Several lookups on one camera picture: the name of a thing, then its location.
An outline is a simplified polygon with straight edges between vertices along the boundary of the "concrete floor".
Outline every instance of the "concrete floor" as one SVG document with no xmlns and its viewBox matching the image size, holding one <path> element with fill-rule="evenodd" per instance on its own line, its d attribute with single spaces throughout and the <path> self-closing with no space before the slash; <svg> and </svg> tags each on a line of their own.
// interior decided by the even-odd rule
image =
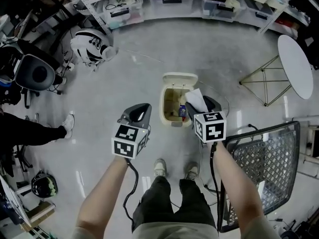
<svg viewBox="0 0 319 239">
<path fill-rule="evenodd" d="M 32 100 L 29 110 L 24 108 L 22 102 L 15 107 L 6 106 L 6 112 L 21 118 L 26 114 L 31 116 L 39 113 L 40 123 L 51 126 L 59 126 L 69 111 L 75 115 L 71 140 L 28 148 L 34 170 L 47 170 L 56 178 L 59 187 L 58 195 L 51 199 L 56 204 L 56 212 L 41 227 L 60 239 L 70 236 L 81 203 L 114 158 L 111 154 L 114 123 L 124 109 L 138 103 L 150 103 L 153 107 L 152 133 L 146 149 L 133 164 L 141 178 L 149 176 L 153 180 L 154 161 L 157 158 L 165 159 L 172 187 L 171 200 L 180 205 L 178 180 L 183 177 L 183 166 L 189 160 L 199 162 L 200 155 L 197 138 L 190 127 L 174 128 L 160 121 L 163 73 L 175 71 L 197 74 L 202 83 L 196 86 L 203 94 L 217 99 L 227 112 L 228 103 L 223 98 L 226 97 L 230 104 L 228 135 L 246 132 L 246 129 L 238 131 L 238 128 L 249 123 L 265 128 L 282 123 L 285 117 L 319 113 L 319 88 L 316 84 L 309 100 L 302 100 L 290 89 L 284 97 L 267 108 L 238 84 L 242 77 L 278 54 L 278 37 L 272 31 L 257 35 L 255 28 L 239 23 L 199 19 L 157 20 L 123 27 L 115 31 L 115 40 L 120 48 L 118 55 L 102 64 L 96 72 L 77 64 L 74 71 L 66 74 L 68 83 L 64 95 L 45 91 L 39 98 Z M 64 50 L 68 49 L 68 43 L 69 34 L 63 40 Z M 313 75 L 314 82 L 317 82 L 319 72 L 313 71 Z M 277 93 L 283 88 L 275 85 L 270 87 L 271 91 Z M 316 166 L 303 165 L 300 169 L 311 175 L 318 171 Z M 204 183 L 208 182 L 213 187 L 209 173 L 208 152 L 205 149 L 202 178 Z M 134 180 L 134 173 L 129 169 L 105 238 L 130 237 L 131 223 L 122 204 Z M 286 223 L 294 219 L 297 223 L 306 219 L 319 205 L 318 185 L 319 181 L 297 174 L 291 199 L 268 218 L 283 218 Z M 214 196 L 203 192 L 208 203 L 216 201 Z M 142 195 L 140 179 L 136 193 L 128 202 L 130 214 Z M 217 219 L 216 205 L 212 207 L 212 212 Z M 240 235 L 235 230 L 220 237 L 240 238 Z"/>
</svg>

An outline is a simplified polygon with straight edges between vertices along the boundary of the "white shelving unit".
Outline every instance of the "white shelving unit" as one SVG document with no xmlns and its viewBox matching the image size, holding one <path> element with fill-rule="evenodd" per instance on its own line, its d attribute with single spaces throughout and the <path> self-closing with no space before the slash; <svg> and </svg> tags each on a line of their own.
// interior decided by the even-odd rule
<svg viewBox="0 0 319 239">
<path fill-rule="evenodd" d="M 102 13 L 101 8 L 95 10 L 95 7 L 93 4 L 96 2 L 100 2 L 103 0 L 82 0 L 82 2 L 86 5 L 90 13 L 95 17 L 97 22 L 101 25 L 101 27 L 105 30 L 105 32 L 110 35 L 111 32 L 107 26 L 107 24 L 104 21 L 104 16 Z M 295 29 L 292 29 L 290 27 L 281 25 L 279 23 L 276 23 L 276 19 L 283 13 L 286 12 L 287 14 L 291 15 L 292 17 L 296 18 L 298 21 L 300 21 L 302 24 L 308 26 L 308 17 L 305 16 L 302 12 L 299 12 L 295 8 L 292 8 L 289 6 L 288 2 L 289 0 L 284 0 L 286 3 L 286 6 L 283 9 L 277 9 L 275 10 L 272 15 L 268 17 L 267 20 L 257 18 L 255 16 L 255 13 L 250 10 L 243 11 L 234 21 L 243 23 L 243 24 L 249 24 L 253 25 L 259 28 L 258 33 L 263 34 L 268 29 L 277 31 L 282 34 L 289 35 L 293 38 L 297 37 L 297 31 Z M 319 4 L 315 0 L 309 0 L 319 11 Z M 143 10 L 144 10 L 144 20 L 151 20 L 151 19 L 159 19 L 159 18 L 181 18 L 181 17 L 198 17 L 202 18 L 202 8 L 201 8 L 201 0 L 195 0 L 193 3 L 193 10 L 189 14 L 165 14 L 165 15 L 156 15 L 153 14 L 150 2 L 148 0 L 144 1 L 143 4 Z"/>
</svg>

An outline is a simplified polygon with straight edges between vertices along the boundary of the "human arm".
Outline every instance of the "human arm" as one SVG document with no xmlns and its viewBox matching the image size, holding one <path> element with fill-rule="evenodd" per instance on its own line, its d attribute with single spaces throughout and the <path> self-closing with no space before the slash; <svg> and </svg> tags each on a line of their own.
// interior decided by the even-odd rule
<svg viewBox="0 0 319 239">
<path fill-rule="evenodd" d="M 102 239 L 113 212 L 128 165 L 124 158 L 115 156 L 101 180 L 84 200 L 76 227 Z"/>
<path fill-rule="evenodd" d="M 244 233 L 254 218 L 264 215 L 257 188 L 237 165 L 222 142 L 217 144 L 213 161 L 238 217 L 239 229 Z"/>
</svg>

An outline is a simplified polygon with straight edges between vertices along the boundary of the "black pants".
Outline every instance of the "black pants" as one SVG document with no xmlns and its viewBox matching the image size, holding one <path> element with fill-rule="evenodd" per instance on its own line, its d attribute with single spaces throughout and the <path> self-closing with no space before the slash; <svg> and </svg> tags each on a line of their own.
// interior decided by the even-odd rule
<svg viewBox="0 0 319 239">
<path fill-rule="evenodd" d="M 15 145 L 44 145 L 48 142 L 64 138 L 66 130 L 63 126 L 50 128 L 28 120 L 4 113 L 0 115 L 1 147 L 7 150 Z"/>
<path fill-rule="evenodd" d="M 182 179 L 179 187 L 183 199 L 180 209 L 174 213 L 169 198 L 169 182 L 158 176 L 133 213 L 132 231 L 141 224 L 151 222 L 200 223 L 216 227 L 210 207 L 196 183 Z"/>
</svg>

